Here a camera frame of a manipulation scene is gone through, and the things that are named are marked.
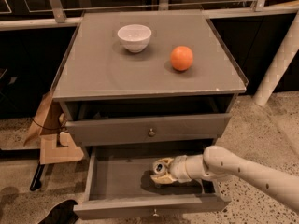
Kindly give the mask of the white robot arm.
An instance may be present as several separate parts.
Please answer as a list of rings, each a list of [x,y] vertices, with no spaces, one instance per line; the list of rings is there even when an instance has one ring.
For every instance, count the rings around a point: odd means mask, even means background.
[[[162,158],[152,165],[156,184],[212,181],[234,175],[276,201],[299,212],[299,177],[248,161],[224,147],[211,146],[201,155]]]

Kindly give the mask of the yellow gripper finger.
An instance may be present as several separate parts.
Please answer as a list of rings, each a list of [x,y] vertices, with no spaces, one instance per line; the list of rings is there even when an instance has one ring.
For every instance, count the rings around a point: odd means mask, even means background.
[[[177,181],[170,174],[166,174],[166,175],[152,175],[150,178],[156,184],[162,184],[162,185],[172,184],[172,183],[174,183],[174,182]]]
[[[171,163],[172,161],[173,161],[173,158],[162,158],[162,159],[157,160],[155,163],[157,163],[157,162],[161,162],[161,163],[163,163],[163,164],[165,165],[165,167],[167,168],[167,167],[170,165],[170,163]]]

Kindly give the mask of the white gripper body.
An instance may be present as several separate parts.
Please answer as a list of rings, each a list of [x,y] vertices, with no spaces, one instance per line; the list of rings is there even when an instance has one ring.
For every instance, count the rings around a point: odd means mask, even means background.
[[[186,160],[186,155],[176,156],[169,166],[169,174],[175,181],[179,183],[186,183],[191,181],[186,169]]]

